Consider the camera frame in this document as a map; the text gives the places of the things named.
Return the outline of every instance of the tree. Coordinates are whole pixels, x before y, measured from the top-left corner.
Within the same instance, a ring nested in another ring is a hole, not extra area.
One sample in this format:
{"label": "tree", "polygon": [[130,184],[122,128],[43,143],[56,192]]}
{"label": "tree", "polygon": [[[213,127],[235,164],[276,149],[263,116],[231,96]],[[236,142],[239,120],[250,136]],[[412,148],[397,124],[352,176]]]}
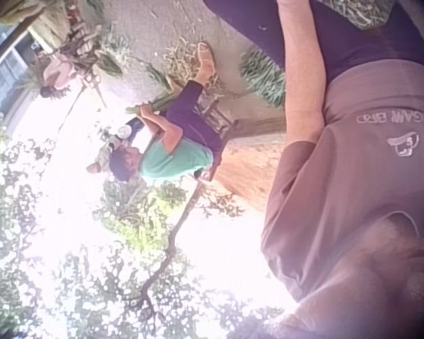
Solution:
{"label": "tree", "polygon": [[10,143],[0,129],[0,307],[12,314],[20,328],[37,337],[37,308],[41,290],[30,271],[41,271],[41,258],[29,257],[31,239],[42,230],[36,205],[40,174],[50,158],[50,144]]}

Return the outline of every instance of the hand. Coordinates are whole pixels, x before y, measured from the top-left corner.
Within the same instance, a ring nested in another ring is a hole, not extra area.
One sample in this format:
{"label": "hand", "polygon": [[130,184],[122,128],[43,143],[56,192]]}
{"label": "hand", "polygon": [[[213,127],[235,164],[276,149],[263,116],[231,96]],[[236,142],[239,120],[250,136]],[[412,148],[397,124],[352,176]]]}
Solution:
{"label": "hand", "polygon": [[140,114],[143,118],[148,118],[154,115],[153,109],[149,104],[142,104],[140,106]]}

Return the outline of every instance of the leg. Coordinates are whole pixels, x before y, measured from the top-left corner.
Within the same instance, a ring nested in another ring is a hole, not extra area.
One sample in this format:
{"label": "leg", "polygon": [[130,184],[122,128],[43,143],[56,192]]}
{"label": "leg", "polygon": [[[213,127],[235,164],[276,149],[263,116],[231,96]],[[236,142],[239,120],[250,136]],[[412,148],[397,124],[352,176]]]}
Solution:
{"label": "leg", "polygon": [[186,138],[209,148],[216,157],[222,151],[220,136],[198,114],[194,113],[195,104],[202,90],[202,85],[189,81],[168,109],[166,117],[169,122],[183,129]]}
{"label": "leg", "polygon": [[[284,39],[276,0],[204,3],[284,68]],[[368,31],[359,30],[316,0],[311,0],[311,7],[328,82],[354,66],[376,60],[405,59],[424,65],[423,38],[401,5],[394,6],[386,25]]]}

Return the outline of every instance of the green shirt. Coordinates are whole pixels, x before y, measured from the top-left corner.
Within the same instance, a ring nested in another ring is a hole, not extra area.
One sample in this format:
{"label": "green shirt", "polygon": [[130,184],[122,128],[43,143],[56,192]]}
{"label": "green shirt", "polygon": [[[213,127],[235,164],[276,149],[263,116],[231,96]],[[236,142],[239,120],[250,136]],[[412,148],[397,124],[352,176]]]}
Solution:
{"label": "green shirt", "polygon": [[211,166],[211,150],[187,138],[168,154],[162,139],[158,139],[146,150],[140,164],[142,177],[151,179],[175,179]]}

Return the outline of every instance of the sky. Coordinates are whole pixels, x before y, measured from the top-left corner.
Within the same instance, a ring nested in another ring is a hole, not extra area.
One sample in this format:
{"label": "sky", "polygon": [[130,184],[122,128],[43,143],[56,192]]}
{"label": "sky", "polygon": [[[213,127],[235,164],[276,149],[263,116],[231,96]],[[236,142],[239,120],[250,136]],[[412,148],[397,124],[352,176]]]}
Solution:
{"label": "sky", "polygon": [[[37,98],[13,137],[54,138],[75,94],[73,88],[69,97],[60,101]],[[104,244],[113,240],[113,236],[91,216],[91,206],[98,202],[105,177],[88,174],[85,168],[94,161],[102,145],[93,135],[94,122],[106,121],[105,125],[108,123],[116,130],[129,116],[124,114],[119,100],[107,101],[112,107],[108,112],[91,109],[88,106],[88,102],[94,102],[91,100],[90,93],[85,93],[69,117],[42,182],[45,198],[40,205],[41,223],[47,225],[47,230],[44,239],[35,242],[33,250],[43,257],[49,268],[57,267],[64,254],[80,244]],[[137,145],[143,145],[148,137],[149,133],[142,131]],[[204,276],[207,288],[229,290],[237,298],[253,299],[258,307],[293,311],[294,301],[271,276],[259,251],[263,221],[262,213],[250,207],[241,218],[234,220],[220,217],[206,220],[199,210],[194,210],[178,234],[177,245],[195,266],[195,273]],[[46,277],[43,283],[48,297],[51,282]],[[223,338],[224,334],[210,323],[200,324],[199,331],[210,339]]]}

